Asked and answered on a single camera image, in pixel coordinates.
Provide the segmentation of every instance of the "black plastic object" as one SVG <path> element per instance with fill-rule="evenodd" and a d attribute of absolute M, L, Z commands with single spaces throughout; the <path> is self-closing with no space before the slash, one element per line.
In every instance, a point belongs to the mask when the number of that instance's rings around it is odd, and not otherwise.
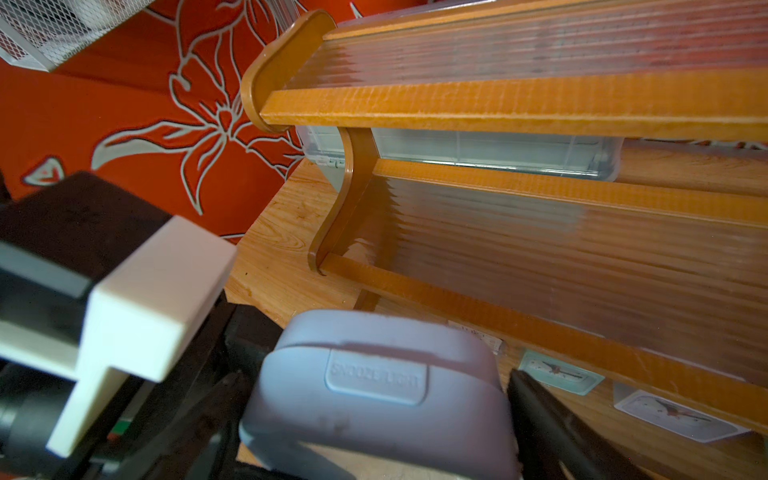
<path fill-rule="evenodd" d="M 237 456 L 237 424 L 253 388 L 242 372 L 221 379 L 196 405 L 129 457 L 112 476 L 114 480 L 184 478 L 211 438 L 225 431 L 220 455 L 208 478 L 228 477 Z"/>
<path fill-rule="evenodd" d="M 11 201 L 11 194 L 8 192 L 8 188 L 5 186 L 5 178 L 0 171 L 0 208 L 3 205 Z"/>
<path fill-rule="evenodd" d="M 238 305 L 224 334 L 231 368 L 256 378 L 261 363 L 282 334 L 283 328 L 255 306 Z"/>
<path fill-rule="evenodd" d="M 56 473 L 64 460 L 46 451 L 45 444 L 73 385 L 12 363 L 0 372 L 0 472 Z"/>
<path fill-rule="evenodd" d="M 85 172 L 0 209 L 0 317 L 79 343 L 93 286 L 170 214 Z"/>
<path fill-rule="evenodd" d="M 0 472 L 54 480 L 80 478 L 96 446 L 125 410 L 144 380 L 129 377 L 67 458 L 45 444 L 74 386 L 73 382 L 9 363 L 0 372 Z"/>
<path fill-rule="evenodd" d="M 120 459 L 146 445 L 170 425 L 184 403 L 204 395 L 202 392 L 227 372 L 228 365 L 220 361 L 224 355 L 222 336 L 235 307 L 223 294 L 219 296 L 176 366 L 164 382 L 152 389 L 120 443 L 110 452 L 111 457 Z"/>
<path fill-rule="evenodd" d="M 525 480 L 650 480 L 536 380 L 520 370 L 509 376 L 507 397 Z"/>

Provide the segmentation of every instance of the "red floral wallpaper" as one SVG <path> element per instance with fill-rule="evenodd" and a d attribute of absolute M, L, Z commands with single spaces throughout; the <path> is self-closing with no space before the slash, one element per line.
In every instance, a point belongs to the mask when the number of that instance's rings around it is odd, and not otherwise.
<path fill-rule="evenodd" d="M 301 0 L 337 22 L 424 0 Z M 240 78 L 280 30 L 260 0 L 157 0 L 54 73 L 0 61 L 0 171 L 18 199 L 90 170 L 241 237 L 303 157 L 247 119 Z"/>

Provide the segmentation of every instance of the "white label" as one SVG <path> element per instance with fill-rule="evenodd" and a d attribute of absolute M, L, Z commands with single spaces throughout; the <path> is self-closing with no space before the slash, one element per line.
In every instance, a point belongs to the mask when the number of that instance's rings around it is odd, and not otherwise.
<path fill-rule="evenodd" d="M 614 406 L 633 417 L 702 443 L 749 431 L 642 390 L 633 392 Z"/>
<path fill-rule="evenodd" d="M 496 337 L 488 335 L 487 333 L 479 332 L 471 327 L 462 325 L 461 323 L 452 322 L 451 320 L 448 321 L 448 325 L 455 329 L 470 332 L 472 335 L 478 337 L 485 343 L 485 345 L 491 349 L 494 355 L 498 355 L 498 353 L 502 350 L 502 344 L 504 343 L 502 339 L 497 339 Z"/>
<path fill-rule="evenodd" d="M 330 390 L 388 402 L 418 405 L 427 391 L 427 365 L 365 353 L 331 350 Z"/>

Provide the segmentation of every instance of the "ribbed plastic panel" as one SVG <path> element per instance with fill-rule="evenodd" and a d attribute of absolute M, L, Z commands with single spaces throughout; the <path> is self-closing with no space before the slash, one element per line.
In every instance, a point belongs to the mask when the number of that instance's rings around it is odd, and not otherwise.
<path fill-rule="evenodd" d="M 768 230 L 374 177 L 334 253 L 768 386 Z"/>
<path fill-rule="evenodd" d="M 768 65 L 766 2 L 605 4 L 326 41 L 286 88 Z"/>
<path fill-rule="evenodd" d="M 373 128 L 382 158 L 530 174 L 613 181 L 622 139 Z M 321 167 L 345 167 L 335 127 L 296 127 L 304 155 Z"/>
<path fill-rule="evenodd" d="M 152 0 L 1 0 L 0 57 L 50 71 Z"/>
<path fill-rule="evenodd" d="M 430 2 L 424 5 L 417 5 L 416 7 L 403 8 L 402 10 L 394 10 L 392 12 L 383 12 L 376 15 L 368 15 L 366 17 L 352 18 L 350 20 L 340 22 L 339 27 L 359 27 L 361 25 L 369 25 L 373 22 L 391 22 L 392 20 L 409 17 L 411 15 L 440 12 L 445 10 L 452 10 L 458 7 L 493 3 L 495 1 L 496 0 L 440 0 L 439 2 Z"/>

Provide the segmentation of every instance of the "clear plastic storage box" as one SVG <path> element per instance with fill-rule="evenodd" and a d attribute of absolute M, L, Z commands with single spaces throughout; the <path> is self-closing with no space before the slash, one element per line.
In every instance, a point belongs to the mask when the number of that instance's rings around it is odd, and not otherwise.
<path fill-rule="evenodd" d="M 297 127 L 304 154 L 324 167 L 344 166 L 335 127 Z M 623 138 L 373 128 L 382 158 L 528 174 L 613 181 Z"/>

